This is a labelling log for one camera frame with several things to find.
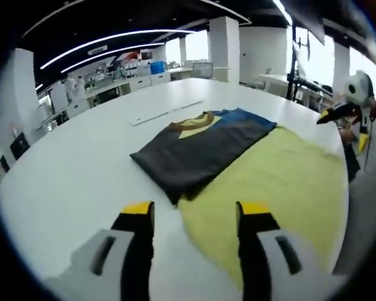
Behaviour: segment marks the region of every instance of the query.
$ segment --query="window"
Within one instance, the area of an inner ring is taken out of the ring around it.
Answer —
[[[369,75],[376,99],[376,65],[361,52],[350,48],[350,75],[356,74],[357,70],[362,70]]]
[[[206,30],[188,34],[185,37],[185,47],[188,61],[209,60]]]
[[[165,44],[165,58],[167,63],[172,61],[181,66],[180,39],[174,39]]]
[[[309,32],[309,44],[307,45],[308,31],[304,28],[296,29],[296,42],[301,40],[300,56],[304,62],[303,69],[306,79],[317,81],[322,85],[333,85],[334,77],[334,40],[325,36],[325,45],[319,42],[316,37]],[[287,27],[287,73],[291,70],[291,56],[293,53],[293,30]],[[310,46],[310,59],[308,60],[308,47]]]

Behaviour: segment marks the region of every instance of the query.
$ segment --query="white wall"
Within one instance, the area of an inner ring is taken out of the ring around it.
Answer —
[[[33,53],[17,48],[0,74],[0,146],[10,167],[15,163],[10,145],[16,135],[24,132],[30,145],[44,136],[34,130],[39,106],[34,88]]]
[[[153,60],[154,61],[166,61],[165,45],[154,48],[152,51],[153,51]]]
[[[241,27],[239,45],[240,82],[253,81],[268,68],[272,74],[286,74],[286,28]]]
[[[95,72],[97,70],[97,68],[99,68],[99,66],[101,66],[104,63],[106,63],[106,64],[110,63],[114,58],[115,58],[115,56],[112,56],[112,57],[109,57],[109,58],[104,58],[100,61],[95,61],[92,64],[86,65],[82,68],[79,68],[79,69],[76,69],[72,72],[69,72],[68,77],[74,78],[75,80],[79,76],[84,78],[85,75]]]

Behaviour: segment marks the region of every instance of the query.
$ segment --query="round table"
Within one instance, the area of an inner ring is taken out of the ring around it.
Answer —
[[[187,103],[201,103],[181,108]],[[297,133],[344,160],[334,123],[281,97],[232,83],[190,78],[144,88],[86,111],[34,144],[0,186],[0,213],[9,237],[40,279],[59,275],[70,255],[99,229],[109,229],[134,201],[155,202],[152,300],[239,300],[227,272],[216,268],[189,241],[179,210],[134,163],[138,151],[170,122],[205,110],[243,108]],[[137,126],[145,112],[172,112]],[[348,213],[348,182],[343,181]],[[346,221],[332,255],[340,252]]]

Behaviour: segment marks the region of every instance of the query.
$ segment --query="yellow t-shirt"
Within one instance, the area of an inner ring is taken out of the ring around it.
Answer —
[[[241,289],[236,201],[265,202],[282,229],[313,245],[327,269],[344,218],[344,167],[341,158],[278,127],[178,207],[194,244]]]

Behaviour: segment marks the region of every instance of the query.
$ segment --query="blue fabric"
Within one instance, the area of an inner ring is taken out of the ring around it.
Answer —
[[[220,127],[225,124],[229,124],[231,122],[238,122],[244,120],[253,120],[257,124],[262,125],[268,130],[273,130],[277,123],[272,122],[266,118],[263,118],[259,115],[253,114],[251,112],[245,111],[241,108],[236,108],[235,110],[222,110],[222,111],[212,111],[215,116],[221,117],[219,121],[217,121],[212,128]]]

